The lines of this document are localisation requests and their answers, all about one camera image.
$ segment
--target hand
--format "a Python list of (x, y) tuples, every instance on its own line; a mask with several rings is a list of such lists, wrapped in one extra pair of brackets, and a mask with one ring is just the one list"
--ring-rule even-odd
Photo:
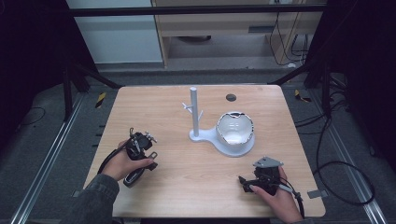
[(121, 150), (115, 155), (105, 166), (102, 174), (113, 177), (113, 179), (119, 181), (127, 176), (132, 171), (146, 167), (154, 162), (153, 159), (143, 159), (140, 161), (131, 161), (129, 159), (126, 150)]
[[(285, 183), (287, 177), (281, 166), (279, 166), (279, 174), (281, 181)], [(283, 189), (277, 189), (276, 194), (272, 196), (260, 187), (250, 186), (250, 188), (270, 205), (274, 214), (283, 222), (292, 223), (303, 220), (291, 193)]]

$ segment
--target wooden table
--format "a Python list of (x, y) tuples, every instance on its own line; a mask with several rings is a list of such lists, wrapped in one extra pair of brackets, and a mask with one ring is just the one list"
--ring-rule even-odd
[[(220, 154), (210, 143), (193, 143), (189, 105), (191, 86), (121, 88), (94, 157), (86, 184), (94, 178), (104, 158), (129, 137), (129, 129), (149, 131), (158, 143), (159, 163), (128, 189), (120, 182), (114, 217), (273, 217), (259, 197), (245, 193), (238, 181), (255, 176), (253, 162), (268, 156), (285, 163), (284, 170), (296, 191), (302, 193), (305, 215), (325, 213), (320, 198), (309, 199), (317, 189), (284, 95), (278, 86), (195, 86), (198, 110), (204, 110), (200, 129), (213, 128), (228, 111), (242, 111), (254, 123), (253, 149), (240, 158)], [(226, 95), (233, 93), (236, 101)]]

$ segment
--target white base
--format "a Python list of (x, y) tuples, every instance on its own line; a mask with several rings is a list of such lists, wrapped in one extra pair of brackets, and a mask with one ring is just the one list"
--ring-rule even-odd
[(190, 131), (192, 142), (210, 142), (221, 154), (228, 157), (242, 157), (247, 154), (254, 146), (254, 134), (250, 140), (241, 146), (226, 145), (217, 138), (216, 127), (209, 130), (199, 130), (198, 136), (194, 136), (194, 131)]

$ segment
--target white stand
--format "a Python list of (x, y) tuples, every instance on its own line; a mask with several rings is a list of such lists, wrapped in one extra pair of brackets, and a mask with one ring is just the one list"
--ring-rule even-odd
[(191, 93), (191, 105), (183, 106), (185, 109), (192, 113), (192, 125), (193, 129), (190, 131), (190, 139), (192, 142), (210, 142), (221, 154), (228, 157), (241, 157), (247, 154), (254, 146), (255, 136), (251, 136), (250, 140), (240, 146), (232, 146), (218, 139), (216, 126), (209, 130), (199, 129), (199, 120), (203, 114), (201, 111), (198, 116), (198, 103), (197, 103), (197, 89), (195, 87), (190, 88)]

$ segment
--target vertical rod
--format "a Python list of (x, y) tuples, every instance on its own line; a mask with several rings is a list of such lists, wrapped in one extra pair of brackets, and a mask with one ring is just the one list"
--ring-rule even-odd
[(197, 89), (195, 87), (190, 88), (190, 95), (191, 95), (192, 126), (194, 131), (194, 137), (198, 137), (199, 136), (198, 103), (197, 103)]

